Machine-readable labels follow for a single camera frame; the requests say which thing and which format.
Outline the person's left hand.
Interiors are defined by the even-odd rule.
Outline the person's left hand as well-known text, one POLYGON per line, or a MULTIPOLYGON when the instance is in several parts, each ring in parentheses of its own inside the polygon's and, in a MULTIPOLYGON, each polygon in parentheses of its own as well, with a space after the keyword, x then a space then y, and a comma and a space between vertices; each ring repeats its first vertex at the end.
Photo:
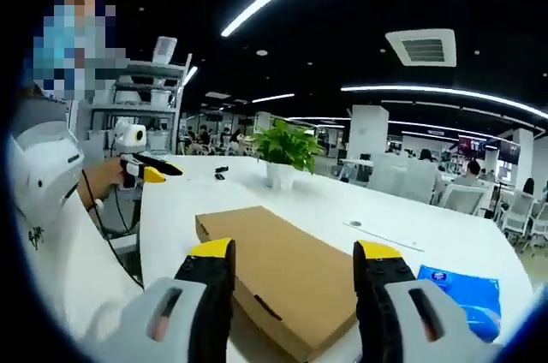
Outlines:
POLYGON ((105 159, 98 167, 97 184, 101 195, 108 193, 113 185, 123 181, 124 174, 120 158, 105 159))

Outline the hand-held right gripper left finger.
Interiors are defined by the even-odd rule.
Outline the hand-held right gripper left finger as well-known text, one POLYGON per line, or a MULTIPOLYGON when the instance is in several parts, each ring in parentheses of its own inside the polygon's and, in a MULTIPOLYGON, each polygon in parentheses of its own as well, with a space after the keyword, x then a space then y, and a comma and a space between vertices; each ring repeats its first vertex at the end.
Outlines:
POLYGON ((235 241, 195 246, 173 277, 161 277, 116 313, 106 334, 84 339, 94 362, 224 362, 233 317, 235 241))

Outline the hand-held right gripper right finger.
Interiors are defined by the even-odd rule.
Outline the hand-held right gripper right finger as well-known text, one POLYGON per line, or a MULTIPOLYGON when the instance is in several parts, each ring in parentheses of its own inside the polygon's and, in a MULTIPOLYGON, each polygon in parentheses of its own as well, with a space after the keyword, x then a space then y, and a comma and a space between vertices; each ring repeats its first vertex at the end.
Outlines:
POLYGON ((435 283, 418 280, 393 247, 354 243, 358 362, 492 362, 501 347, 484 342, 464 310, 435 283))

